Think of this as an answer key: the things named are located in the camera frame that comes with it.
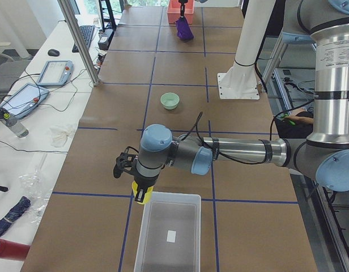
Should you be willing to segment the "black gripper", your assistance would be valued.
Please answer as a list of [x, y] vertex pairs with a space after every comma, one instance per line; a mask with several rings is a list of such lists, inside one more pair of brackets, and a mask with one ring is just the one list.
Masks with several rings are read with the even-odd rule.
[[187, 3], [187, 0], [178, 0], [178, 2], [181, 4], [180, 6], [180, 18], [185, 17], [185, 4]]
[[133, 190], [135, 191], [134, 200], [136, 202], [144, 201], [145, 193], [148, 191], [149, 187], [155, 185], [158, 177], [159, 175], [156, 175], [154, 177], [146, 177], [141, 174], [134, 176]]

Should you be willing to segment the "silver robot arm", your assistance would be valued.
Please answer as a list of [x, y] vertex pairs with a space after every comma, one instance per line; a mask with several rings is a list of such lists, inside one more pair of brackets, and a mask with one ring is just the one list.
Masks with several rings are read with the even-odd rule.
[[316, 43], [314, 124], [305, 140], [184, 136], [148, 126], [134, 159], [135, 200], [145, 203], [163, 166], [204, 175], [211, 163], [273, 163], [293, 168], [337, 192], [349, 191], [349, 1], [287, 1], [286, 30]]

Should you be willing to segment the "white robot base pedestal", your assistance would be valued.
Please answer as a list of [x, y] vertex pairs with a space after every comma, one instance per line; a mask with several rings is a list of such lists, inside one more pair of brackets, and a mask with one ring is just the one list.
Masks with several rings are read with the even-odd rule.
[[255, 65], [274, 5], [272, 0], [248, 2], [233, 66], [218, 74], [221, 99], [259, 99]]

